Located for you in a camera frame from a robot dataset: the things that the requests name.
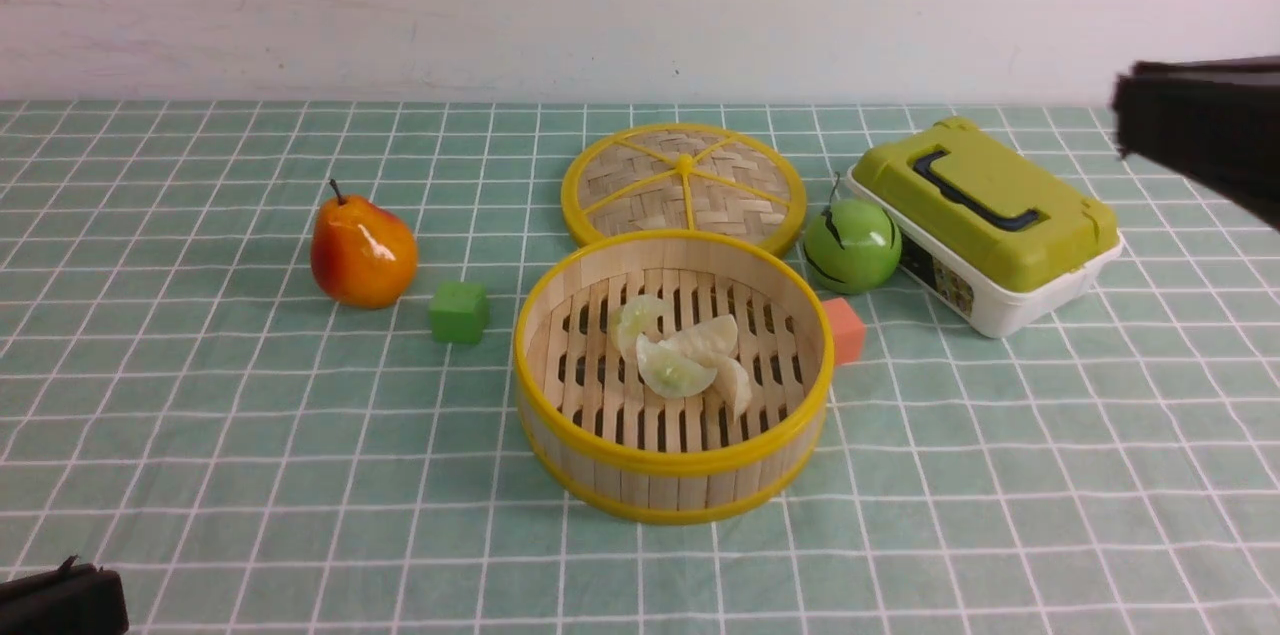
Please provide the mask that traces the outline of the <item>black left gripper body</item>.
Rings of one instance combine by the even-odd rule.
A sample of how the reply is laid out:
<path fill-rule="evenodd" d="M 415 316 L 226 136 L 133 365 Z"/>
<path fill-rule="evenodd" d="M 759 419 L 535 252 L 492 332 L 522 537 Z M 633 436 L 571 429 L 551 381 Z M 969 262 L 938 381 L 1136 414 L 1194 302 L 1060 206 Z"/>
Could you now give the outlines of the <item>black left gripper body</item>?
<path fill-rule="evenodd" d="M 115 570 L 78 563 L 1 585 L 3 634 L 127 634 L 131 620 Z"/>

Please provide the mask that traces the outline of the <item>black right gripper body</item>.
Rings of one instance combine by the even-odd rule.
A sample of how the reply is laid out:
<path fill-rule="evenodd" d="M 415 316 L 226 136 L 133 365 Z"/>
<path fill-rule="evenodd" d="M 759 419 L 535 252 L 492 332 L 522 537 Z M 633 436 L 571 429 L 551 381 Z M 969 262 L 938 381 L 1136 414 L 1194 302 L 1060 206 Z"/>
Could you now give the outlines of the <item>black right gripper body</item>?
<path fill-rule="evenodd" d="M 1135 61 L 1112 93 L 1123 157 L 1139 155 L 1279 228 L 1279 58 Z"/>

